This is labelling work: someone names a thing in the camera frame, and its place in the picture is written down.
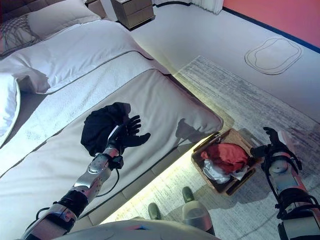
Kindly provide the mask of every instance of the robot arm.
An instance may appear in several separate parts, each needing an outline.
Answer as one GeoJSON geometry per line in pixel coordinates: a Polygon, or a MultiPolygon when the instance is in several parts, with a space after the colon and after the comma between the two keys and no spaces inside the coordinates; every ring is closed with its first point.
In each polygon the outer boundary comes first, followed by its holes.
{"type": "Polygon", "coordinates": [[[279,209],[277,218],[282,220],[278,225],[280,239],[320,239],[320,206],[308,194],[299,176],[301,162],[279,140],[274,129],[263,129],[269,135],[271,144],[250,151],[254,157],[264,157],[261,167],[278,202],[275,205],[279,209]]]}
{"type": "Polygon", "coordinates": [[[144,144],[150,133],[136,136],[141,127],[140,116],[116,126],[108,137],[103,153],[97,153],[68,193],[54,202],[47,212],[31,224],[23,234],[26,240],[51,240],[67,234],[74,226],[85,207],[99,194],[101,186],[111,176],[113,169],[121,169],[124,162],[121,154],[126,147],[144,144]]]}

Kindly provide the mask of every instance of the red cloth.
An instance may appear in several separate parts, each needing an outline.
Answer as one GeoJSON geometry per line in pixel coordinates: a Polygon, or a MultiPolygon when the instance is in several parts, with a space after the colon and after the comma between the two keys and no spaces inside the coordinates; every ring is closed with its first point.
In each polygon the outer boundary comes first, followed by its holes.
{"type": "Polygon", "coordinates": [[[201,153],[203,159],[209,159],[226,174],[242,169],[248,164],[249,156],[239,145],[220,143],[208,146],[201,153]]]}

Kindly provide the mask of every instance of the green shoe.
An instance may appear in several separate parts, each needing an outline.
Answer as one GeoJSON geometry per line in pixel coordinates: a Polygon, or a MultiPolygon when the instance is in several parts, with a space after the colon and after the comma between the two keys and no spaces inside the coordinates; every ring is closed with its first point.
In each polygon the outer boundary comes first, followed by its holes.
{"type": "Polygon", "coordinates": [[[184,199],[185,203],[188,203],[188,202],[191,202],[191,201],[195,200],[195,197],[194,197],[190,187],[188,187],[188,186],[185,186],[182,189],[182,196],[183,196],[183,199],[184,199]]]}
{"type": "Polygon", "coordinates": [[[161,219],[161,214],[159,211],[159,208],[157,204],[150,203],[148,206],[148,212],[151,220],[160,220],[161,219]]]}

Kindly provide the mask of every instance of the headboard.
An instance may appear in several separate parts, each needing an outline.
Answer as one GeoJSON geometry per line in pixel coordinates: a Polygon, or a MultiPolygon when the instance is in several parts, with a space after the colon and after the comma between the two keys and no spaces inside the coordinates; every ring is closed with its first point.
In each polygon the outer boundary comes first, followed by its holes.
{"type": "Polygon", "coordinates": [[[63,0],[0,0],[0,23],[63,0]]]}

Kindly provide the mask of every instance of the silver robotic arm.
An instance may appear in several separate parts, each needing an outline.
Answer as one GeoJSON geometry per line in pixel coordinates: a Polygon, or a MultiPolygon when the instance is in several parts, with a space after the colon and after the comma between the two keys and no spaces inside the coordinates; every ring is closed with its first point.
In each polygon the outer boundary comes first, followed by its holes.
{"type": "Polygon", "coordinates": [[[99,194],[101,186],[111,176],[113,169],[121,169],[124,162],[121,154],[127,147],[144,144],[150,133],[137,136],[140,116],[116,126],[108,137],[103,153],[97,153],[68,193],[54,202],[44,216],[32,223],[22,238],[26,240],[51,240],[67,234],[85,207],[99,194]]]}

